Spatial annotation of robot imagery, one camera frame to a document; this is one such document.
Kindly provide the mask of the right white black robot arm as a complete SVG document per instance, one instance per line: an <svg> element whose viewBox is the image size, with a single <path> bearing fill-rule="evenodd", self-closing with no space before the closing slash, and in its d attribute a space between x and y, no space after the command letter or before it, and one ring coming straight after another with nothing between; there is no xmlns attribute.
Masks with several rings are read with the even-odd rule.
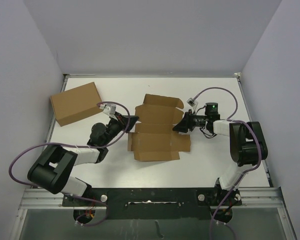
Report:
<svg viewBox="0 0 300 240"><path fill-rule="evenodd" d="M216 136L229 137L233 162L217 179L216 186L219 188L212 192L213 200L222 205L230 199L230 191L238 188L244 176L268 157L268 147L259 122L221 119L216 102L206 103L203 109L203 115L192 110L185 112L182 120L172 130L188 133L199 128L208 139Z"/></svg>

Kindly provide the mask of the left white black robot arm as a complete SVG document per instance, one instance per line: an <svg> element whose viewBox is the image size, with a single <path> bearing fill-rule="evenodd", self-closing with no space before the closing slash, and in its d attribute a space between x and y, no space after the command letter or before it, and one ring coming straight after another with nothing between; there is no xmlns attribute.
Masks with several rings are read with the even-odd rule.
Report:
<svg viewBox="0 0 300 240"><path fill-rule="evenodd" d="M91 185L71 176L73 168L82 164L101 163L108 154L109 143L120 133L129 132L139 117L118 112L108 124L98 122L91 128L87 147L66 147L50 144L40 154L27 173L27 179L52 194L73 195L81 206L92 199Z"/></svg>

